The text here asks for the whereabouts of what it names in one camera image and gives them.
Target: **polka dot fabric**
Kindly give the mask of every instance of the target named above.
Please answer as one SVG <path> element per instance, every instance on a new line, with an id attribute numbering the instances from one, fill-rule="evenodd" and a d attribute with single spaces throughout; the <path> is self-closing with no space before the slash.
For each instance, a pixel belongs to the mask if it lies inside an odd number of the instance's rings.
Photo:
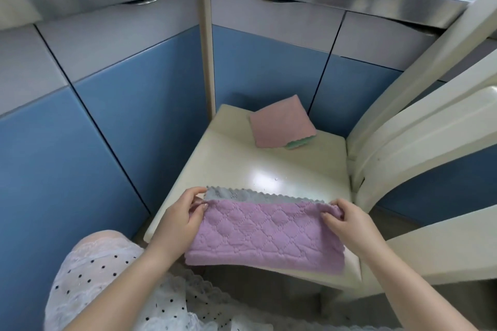
<path id="1" fill-rule="evenodd" d="M 45 331 L 62 331 L 142 253 L 141 247 L 125 238 L 101 238 L 73 250 L 52 285 L 45 308 Z M 174 265 L 148 298 L 133 330 L 349 331 L 362 328 L 321 326 L 251 309 L 192 271 Z"/>

